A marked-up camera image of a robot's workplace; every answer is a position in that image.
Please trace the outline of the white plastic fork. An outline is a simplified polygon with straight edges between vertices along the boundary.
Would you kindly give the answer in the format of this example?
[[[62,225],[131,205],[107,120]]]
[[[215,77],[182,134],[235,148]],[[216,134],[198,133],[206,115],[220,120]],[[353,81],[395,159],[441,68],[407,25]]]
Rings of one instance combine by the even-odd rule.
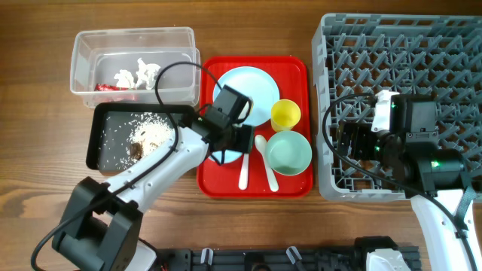
[[[248,187],[249,181],[249,154],[243,155],[243,162],[239,173],[238,187],[240,190],[245,190]]]

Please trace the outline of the mint green bowl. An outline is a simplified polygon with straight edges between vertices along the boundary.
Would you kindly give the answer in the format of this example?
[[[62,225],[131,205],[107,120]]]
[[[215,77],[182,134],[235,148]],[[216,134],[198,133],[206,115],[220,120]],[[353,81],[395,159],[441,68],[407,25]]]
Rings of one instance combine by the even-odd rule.
[[[295,131],[282,131],[271,136],[265,154],[270,168],[286,176],[301,174],[313,158],[309,141]]]

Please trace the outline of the yellow plastic cup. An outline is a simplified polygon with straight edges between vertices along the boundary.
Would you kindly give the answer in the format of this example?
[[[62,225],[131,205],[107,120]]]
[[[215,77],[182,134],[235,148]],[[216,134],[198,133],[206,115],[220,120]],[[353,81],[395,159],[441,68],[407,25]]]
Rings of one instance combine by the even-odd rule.
[[[292,130],[300,118],[299,106],[289,99],[280,99],[271,108],[270,124],[275,132]]]

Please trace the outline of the light blue plate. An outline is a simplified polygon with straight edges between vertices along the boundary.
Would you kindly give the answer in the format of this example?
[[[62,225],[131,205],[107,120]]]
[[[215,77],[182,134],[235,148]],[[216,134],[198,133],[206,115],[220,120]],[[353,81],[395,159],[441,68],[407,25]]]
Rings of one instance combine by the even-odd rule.
[[[218,80],[221,86],[225,84],[253,101],[252,110],[244,124],[260,126],[270,119],[271,108],[279,101],[279,88],[274,79],[265,71],[242,66],[224,73]]]

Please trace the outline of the rice food waste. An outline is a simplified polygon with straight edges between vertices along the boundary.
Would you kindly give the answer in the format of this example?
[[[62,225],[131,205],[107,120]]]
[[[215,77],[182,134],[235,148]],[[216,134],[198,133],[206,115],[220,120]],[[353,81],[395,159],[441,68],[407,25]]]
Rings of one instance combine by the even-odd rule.
[[[124,171],[173,136],[174,129],[165,114],[110,111],[101,133],[99,170]]]

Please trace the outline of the white tissue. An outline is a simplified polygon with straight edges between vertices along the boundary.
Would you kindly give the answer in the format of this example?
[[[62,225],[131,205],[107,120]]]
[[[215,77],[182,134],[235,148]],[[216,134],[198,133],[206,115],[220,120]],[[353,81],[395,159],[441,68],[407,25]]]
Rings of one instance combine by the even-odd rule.
[[[136,76],[125,69],[121,69],[114,79],[117,81],[116,87],[127,88],[131,90],[152,90],[155,85],[157,73],[160,66],[155,63],[146,64],[142,58],[137,59],[138,71]]]

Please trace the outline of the red snack wrapper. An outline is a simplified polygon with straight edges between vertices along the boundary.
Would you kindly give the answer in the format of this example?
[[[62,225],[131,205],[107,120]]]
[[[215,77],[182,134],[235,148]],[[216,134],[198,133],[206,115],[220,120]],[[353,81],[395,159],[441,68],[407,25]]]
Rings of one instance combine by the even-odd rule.
[[[124,91],[127,90],[126,87],[116,87],[108,84],[97,84],[94,89],[96,92],[117,92],[117,91]],[[116,94],[115,96],[108,96],[108,95],[96,95],[94,100],[96,102],[119,102],[123,100],[131,99],[132,96],[130,94]]]

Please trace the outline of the blue bowl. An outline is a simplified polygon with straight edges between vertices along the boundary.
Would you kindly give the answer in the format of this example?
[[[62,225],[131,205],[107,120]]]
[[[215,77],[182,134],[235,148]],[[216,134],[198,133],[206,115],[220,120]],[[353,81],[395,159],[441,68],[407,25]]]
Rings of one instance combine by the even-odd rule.
[[[232,150],[226,150],[225,152],[222,151],[216,151],[212,153],[212,155],[209,157],[211,161],[214,161],[216,159],[217,161],[221,162],[222,159],[224,159],[224,163],[232,163],[239,159],[243,154],[238,151],[232,151]]]

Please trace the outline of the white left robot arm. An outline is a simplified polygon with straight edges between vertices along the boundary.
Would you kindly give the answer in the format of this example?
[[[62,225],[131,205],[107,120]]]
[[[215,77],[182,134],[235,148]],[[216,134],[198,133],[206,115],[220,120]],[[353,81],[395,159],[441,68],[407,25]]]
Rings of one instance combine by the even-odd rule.
[[[53,249],[81,270],[150,270],[157,252],[139,238],[147,210],[175,181],[216,151],[249,152],[254,129],[194,115],[130,168],[99,183],[82,180],[69,198]]]

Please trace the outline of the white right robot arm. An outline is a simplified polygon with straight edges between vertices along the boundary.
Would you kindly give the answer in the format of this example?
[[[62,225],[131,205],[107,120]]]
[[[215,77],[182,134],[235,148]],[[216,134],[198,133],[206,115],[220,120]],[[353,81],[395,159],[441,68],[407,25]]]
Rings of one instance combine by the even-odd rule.
[[[410,200],[434,270],[479,270],[481,251],[472,223],[477,194],[462,155],[438,147],[430,121],[392,124],[388,130],[342,122],[335,154],[376,160],[392,169],[389,183]]]

